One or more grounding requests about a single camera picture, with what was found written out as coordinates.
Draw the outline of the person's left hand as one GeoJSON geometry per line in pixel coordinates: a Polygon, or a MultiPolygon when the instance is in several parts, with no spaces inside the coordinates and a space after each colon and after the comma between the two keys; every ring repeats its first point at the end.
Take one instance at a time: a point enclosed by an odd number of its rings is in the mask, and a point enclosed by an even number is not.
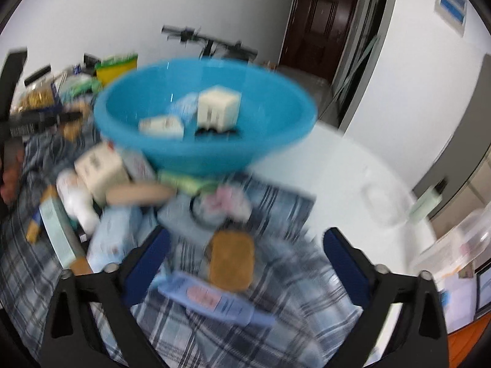
{"type": "Polygon", "coordinates": [[[10,207],[17,199],[25,149],[22,139],[9,140],[4,146],[4,160],[2,161],[1,198],[10,207]]]}

